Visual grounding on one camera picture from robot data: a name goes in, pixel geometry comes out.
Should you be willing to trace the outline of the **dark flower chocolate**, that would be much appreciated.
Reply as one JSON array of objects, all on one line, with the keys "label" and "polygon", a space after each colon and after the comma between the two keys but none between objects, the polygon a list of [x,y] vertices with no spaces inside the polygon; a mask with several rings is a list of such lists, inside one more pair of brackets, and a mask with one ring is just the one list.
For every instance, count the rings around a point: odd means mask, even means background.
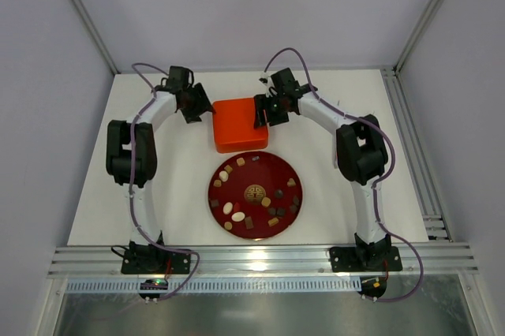
[{"label": "dark flower chocolate", "polygon": [[283,191],[280,189],[275,190],[274,195],[275,195],[275,198],[278,198],[278,199],[283,198],[283,196],[284,196]]}]

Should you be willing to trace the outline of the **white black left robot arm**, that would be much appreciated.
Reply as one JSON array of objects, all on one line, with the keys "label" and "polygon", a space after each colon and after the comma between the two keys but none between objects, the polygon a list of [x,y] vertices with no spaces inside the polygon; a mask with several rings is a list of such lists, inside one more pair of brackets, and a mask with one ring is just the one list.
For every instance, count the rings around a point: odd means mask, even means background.
[{"label": "white black left robot arm", "polygon": [[215,110],[189,68],[172,65],[159,84],[149,83],[148,87],[151,97],[134,115],[126,120],[112,120],[107,126],[106,171],[124,188],[133,225],[122,254],[122,273],[187,275],[195,253],[165,245],[155,214],[155,131],[176,113],[191,124]]}]

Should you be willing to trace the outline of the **orange box lid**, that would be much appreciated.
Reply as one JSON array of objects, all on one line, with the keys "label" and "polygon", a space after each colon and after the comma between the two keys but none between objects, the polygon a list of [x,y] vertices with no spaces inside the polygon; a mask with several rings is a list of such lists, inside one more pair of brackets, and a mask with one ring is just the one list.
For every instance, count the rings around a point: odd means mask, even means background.
[{"label": "orange box lid", "polygon": [[224,140],[258,140],[268,138],[266,126],[254,129],[255,109],[252,97],[215,101],[212,106],[214,142]]}]

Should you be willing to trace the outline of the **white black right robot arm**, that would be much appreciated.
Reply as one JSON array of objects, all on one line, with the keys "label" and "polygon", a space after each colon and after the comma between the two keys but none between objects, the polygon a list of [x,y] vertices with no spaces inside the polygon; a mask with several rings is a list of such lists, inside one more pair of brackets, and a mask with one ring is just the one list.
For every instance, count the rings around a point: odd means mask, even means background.
[{"label": "white black right robot arm", "polygon": [[379,271],[392,252],[385,229],[380,178],[389,161],[383,134],[375,116],[357,117],[323,99],[310,83],[301,85],[291,69],[263,73],[264,94],[254,96],[254,127],[289,121],[289,114],[308,118],[333,137],[333,163],[351,184],[357,213],[353,247],[333,248],[332,258],[344,271]]}]

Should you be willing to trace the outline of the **orange compartment chocolate box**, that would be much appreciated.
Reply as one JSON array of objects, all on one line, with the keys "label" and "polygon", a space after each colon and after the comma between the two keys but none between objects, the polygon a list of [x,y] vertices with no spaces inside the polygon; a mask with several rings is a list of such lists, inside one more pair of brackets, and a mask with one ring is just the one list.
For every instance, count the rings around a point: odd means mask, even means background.
[{"label": "orange compartment chocolate box", "polygon": [[220,154],[235,153],[264,149],[268,146],[268,138],[258,140],[224,140],[216,141],[216,151]]}]

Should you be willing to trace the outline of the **metal tongs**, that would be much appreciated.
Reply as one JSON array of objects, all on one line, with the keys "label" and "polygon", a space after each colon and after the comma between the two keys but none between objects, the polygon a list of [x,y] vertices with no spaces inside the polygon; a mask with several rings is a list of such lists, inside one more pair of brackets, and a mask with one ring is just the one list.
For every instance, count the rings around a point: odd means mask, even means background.
[{"label": "metal tongs", "polygon": [[363,135],[365,125],[359,121],[359,116],[355,116],[354,114],[342,110],[338,105],[329,103],[328,108],[332,111],[332,126],[330,127],[330,134],[332,138],[332,161],[334,168],[339,170],[337,131],[344,125],[348,125],[350,128],[354,127],[357,149],[360,151],[366,145],[366,137]]}]

